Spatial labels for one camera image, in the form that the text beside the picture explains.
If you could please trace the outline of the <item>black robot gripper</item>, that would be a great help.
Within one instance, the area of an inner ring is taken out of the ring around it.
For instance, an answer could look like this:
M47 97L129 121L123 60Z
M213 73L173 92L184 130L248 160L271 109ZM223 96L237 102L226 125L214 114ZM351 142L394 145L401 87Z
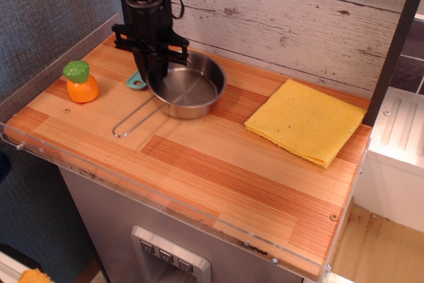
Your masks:
M172 12L171 0L125 0L127 23L113 25L117 48L132 51L142 81L158 87L168 74L168 61L187 64L189 41L176 34L173 22L184 15Z

